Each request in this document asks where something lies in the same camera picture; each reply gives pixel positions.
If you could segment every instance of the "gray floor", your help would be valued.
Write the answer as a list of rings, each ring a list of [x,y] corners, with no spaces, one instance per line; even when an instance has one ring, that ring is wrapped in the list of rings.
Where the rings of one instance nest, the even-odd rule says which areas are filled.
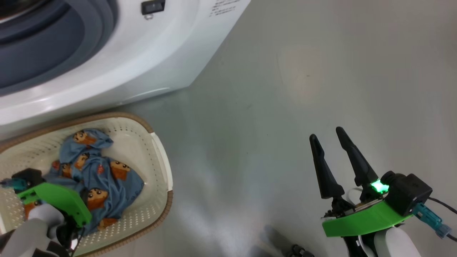
[[[162,139],[175,198],[163,225],[106,256],[280,256],[286,238],[345,256],[320,225],[331,201],[308,142],[354,187],[336,126],[379,176],[414,172],[456,206],[457,2],[439,2],[253,0],[191,87],[118,109]],[[404,229],[423,256],[457,251],[416,220]]]

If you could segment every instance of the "blue patterned fabric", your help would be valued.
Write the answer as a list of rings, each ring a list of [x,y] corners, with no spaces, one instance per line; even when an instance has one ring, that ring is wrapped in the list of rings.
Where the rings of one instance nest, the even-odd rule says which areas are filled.
[[[127,164],[101,156],[113,144],[97,129],[84,129],[68,137],[52,163],[47,182],[69,187],[78,193],[89,190],[87,207],[92,221],[85,235],[105,229],[121,217],[143,189],[144,182]]]

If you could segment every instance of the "washing machine door opening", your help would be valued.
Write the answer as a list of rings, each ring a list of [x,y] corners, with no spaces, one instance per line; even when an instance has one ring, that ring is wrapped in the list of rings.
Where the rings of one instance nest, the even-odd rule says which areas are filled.
[[[115,0],[0,2],[0,95],[37,86],[78,67],[111,36]]]

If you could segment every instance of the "laundry basket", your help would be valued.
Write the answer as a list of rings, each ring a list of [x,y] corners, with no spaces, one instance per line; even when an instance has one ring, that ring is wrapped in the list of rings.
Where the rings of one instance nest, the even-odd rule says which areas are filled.
[[[81,240],[76,256],[97,256],[131,242],[160,225],[173,199],[173,179],[164,147],[141,118],[122,112],[104,113],[45,128],[0,146],[0,180],[26,168],[47,173],[58,159],[63,141],[82,129],[99,129],[114,144],[103,156],[127,163],[143,179],[144,187],[122,218],[105,230]],[[0,231],[24,222],[22,202],[12,189],[0,189]]]

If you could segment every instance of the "green plastic mount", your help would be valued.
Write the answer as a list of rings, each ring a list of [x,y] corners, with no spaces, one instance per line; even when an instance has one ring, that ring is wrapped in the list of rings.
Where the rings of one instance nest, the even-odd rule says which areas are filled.
[[[17,196],[24,204],[42,200],[53,207],[66,212],[76,221],[76,227],[82,228],[92,219],[89,209],[75,190],[50,183],[41,183]]]
[[[382,201],[346,217],[324,221],[322,227],[327,237],[359,236],[390,228],[410,217],[400,216]]]

